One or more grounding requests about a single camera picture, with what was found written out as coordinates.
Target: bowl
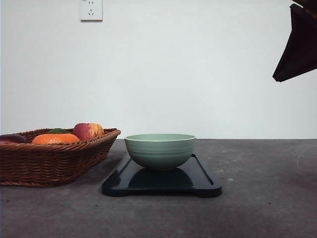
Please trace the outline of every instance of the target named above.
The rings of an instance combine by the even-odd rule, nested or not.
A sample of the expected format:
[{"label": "bowl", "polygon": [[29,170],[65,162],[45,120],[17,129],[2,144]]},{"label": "bowl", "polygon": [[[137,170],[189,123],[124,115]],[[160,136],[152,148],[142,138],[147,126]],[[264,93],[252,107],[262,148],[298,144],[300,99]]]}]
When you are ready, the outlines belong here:
[{"label": "bowl", "polygon": [[142,134],[124,138],[131,159],[150,170],[172,170],[192,155],[196,137],[185,134]]}]

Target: gray floor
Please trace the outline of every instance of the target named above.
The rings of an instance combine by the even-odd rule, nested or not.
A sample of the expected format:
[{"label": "gray floor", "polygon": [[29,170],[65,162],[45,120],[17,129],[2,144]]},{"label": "gray floor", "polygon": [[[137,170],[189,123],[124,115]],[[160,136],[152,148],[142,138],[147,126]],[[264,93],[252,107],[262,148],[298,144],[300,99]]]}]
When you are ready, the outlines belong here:
[{"label": "gray floor", "polygon": [[118,140],[70,185],[0,187],[1,238],[317,237],[317,140],[198,140],[195,152],[221,196],[102,195],[126,154]]}]

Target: woven basket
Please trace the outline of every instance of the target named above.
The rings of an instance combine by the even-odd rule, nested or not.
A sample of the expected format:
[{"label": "woven basket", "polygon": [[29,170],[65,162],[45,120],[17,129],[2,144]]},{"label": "woven basket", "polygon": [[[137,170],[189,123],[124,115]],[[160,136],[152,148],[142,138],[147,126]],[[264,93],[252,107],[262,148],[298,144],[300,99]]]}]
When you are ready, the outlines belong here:
[{"label": "woven basket", "polygon": [[0,143],[0,185],[56,187],[72,183],[105,159],[121,131],[104,129],[105,135],[75,143],[30,144],[50,129],[17,133],[27,143]]}]

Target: electrical outlet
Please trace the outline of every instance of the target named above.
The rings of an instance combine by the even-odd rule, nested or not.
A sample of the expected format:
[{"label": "electrical outlet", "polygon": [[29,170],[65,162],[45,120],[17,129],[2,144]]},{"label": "electrical outlet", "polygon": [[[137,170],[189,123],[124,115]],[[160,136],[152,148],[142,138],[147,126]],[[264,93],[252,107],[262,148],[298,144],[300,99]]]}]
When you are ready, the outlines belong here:
[{"label": "electrical outlet", "polygon": [[79,0],[81,21],[102,21],[103,0]]}]

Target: black tray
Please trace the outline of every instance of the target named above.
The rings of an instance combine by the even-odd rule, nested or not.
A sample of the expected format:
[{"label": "black tray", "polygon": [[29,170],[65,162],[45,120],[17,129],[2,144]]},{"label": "black tray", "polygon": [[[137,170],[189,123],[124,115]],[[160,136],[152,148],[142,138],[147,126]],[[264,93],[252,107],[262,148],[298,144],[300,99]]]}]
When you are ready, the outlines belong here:
[{"label": "black tray", "polygon": [[102,192],[115,197],[137,193],[191,193],[198,197],[216,197],[221,194],[221,184],[195,154],[170,171],[147,170],[127,155],[103,183]]}]

